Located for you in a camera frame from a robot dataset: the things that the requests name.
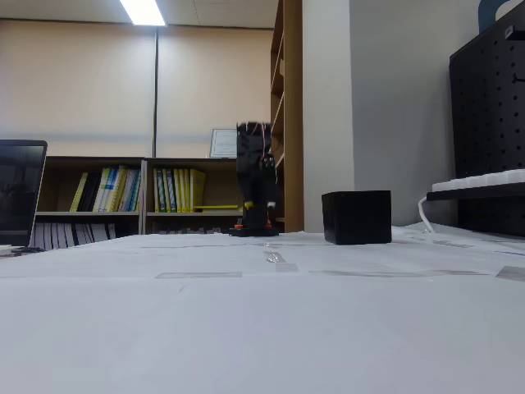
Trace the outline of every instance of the picture frame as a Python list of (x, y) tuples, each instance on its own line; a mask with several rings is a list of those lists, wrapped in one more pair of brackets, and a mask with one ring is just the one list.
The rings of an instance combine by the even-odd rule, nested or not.
[(210, 158), (237, 158), (236, 129), (212, 129)]

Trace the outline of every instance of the ceiling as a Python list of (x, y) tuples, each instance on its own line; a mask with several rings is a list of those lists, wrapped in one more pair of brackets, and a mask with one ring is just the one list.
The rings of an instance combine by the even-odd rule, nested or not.
[[(173, 25), (273, 28), (279, 0), (157, 0)], [(0, 0), (0, 18), (124, 22), (120, 0)]]

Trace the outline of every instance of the pegboard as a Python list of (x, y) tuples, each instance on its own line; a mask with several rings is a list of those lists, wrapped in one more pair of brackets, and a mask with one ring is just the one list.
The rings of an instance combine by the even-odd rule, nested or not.
[[(456, 177), (525, 169), (525, 41), (505, 40), (510, 25), (525, 30), (525, 3), (450, 57)], [(459, 225), (525, 235), (525, 197), (461, 200)]]

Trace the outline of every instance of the black cube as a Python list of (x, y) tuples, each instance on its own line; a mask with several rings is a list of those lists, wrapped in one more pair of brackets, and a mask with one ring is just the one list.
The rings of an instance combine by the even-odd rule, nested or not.
[(389, 244), (389, 191), (336, 191), (322, 196), (325, 240), (337, 245)]

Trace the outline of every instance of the fluorescent light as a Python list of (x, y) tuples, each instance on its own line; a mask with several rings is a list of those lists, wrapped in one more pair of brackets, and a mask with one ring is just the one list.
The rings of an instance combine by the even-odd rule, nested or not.
[(121, 0), (134, 25), (165, 26), (155, 0)]

